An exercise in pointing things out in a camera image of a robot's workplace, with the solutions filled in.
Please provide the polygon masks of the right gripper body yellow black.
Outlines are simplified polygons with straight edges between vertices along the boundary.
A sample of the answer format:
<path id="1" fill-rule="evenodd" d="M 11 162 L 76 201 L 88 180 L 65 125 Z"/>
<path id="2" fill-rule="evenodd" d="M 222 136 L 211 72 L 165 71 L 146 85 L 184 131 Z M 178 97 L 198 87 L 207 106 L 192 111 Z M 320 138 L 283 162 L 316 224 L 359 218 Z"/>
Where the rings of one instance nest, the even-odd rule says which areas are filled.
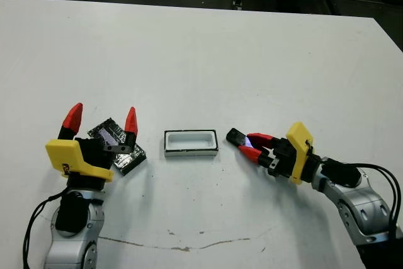
<path id="1" fill-rule="evenodd" d="M 320 157 L 314 154 L 313 136 L 302 122 L 295 122 L 285 138 L 272 144 L 273 158 L 268 168 L 271 176 L 284 176 L 294 184 L 312 183 L 320 165 Z"/>

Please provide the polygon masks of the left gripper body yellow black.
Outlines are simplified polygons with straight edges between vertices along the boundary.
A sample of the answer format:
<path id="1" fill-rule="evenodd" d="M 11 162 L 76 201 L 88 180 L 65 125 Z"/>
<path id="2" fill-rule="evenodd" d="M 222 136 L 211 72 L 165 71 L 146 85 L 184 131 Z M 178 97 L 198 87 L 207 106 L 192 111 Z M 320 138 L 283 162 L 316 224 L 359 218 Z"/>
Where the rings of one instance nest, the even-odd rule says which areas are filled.
<path id="1" fill-rule="evenodd" d="M 52 139 L 45 145 L 54 169 L 67 178 L 69 188 L 101 191 L 113 180 L 110 170 L 117 154 L 130 154 L 128 145 L 108 145 L 97 139 Z"/>

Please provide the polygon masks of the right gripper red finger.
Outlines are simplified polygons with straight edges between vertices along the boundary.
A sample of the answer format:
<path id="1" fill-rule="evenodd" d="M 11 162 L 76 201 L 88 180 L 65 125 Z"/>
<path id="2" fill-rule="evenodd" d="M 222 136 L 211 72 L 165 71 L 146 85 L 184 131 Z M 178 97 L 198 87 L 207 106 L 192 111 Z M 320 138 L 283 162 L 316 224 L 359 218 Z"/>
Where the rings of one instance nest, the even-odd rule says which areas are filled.
<path id="1" fill-rule="evenodd" d="M 248 160 L 255 164 L 269 166 L 273 162 L 267 150 L 262 151 L 249 146 L 239 146 L 238 149 Z"/>
<path id="2" fill-rule="evenodd" d="M 254 148 L 277 148 L 283 141 L 283 139 L 261 133 L 247 134 L 247 138 Z"/>

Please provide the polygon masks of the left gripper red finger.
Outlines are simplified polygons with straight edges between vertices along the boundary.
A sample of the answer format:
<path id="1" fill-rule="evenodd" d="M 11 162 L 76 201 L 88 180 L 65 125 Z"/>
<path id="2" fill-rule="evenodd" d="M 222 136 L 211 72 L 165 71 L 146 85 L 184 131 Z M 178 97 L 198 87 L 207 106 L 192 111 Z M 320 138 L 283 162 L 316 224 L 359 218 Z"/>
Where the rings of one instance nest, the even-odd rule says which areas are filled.
<path id="1" fill-rule="evenodd" d="M 135 108 L 132 106 L 129 109 L 126 121 L 125 121 L 125 145 L 134 146 L 138 134 L 137 116 Z"/>
<path id="2" fill-rule="evenodd" d="M 58 139 L 72 140 L 77 135 L 81 125 L 82 110 L 82 103 L 77 103 L 70 109 L 62 122 Z"/>

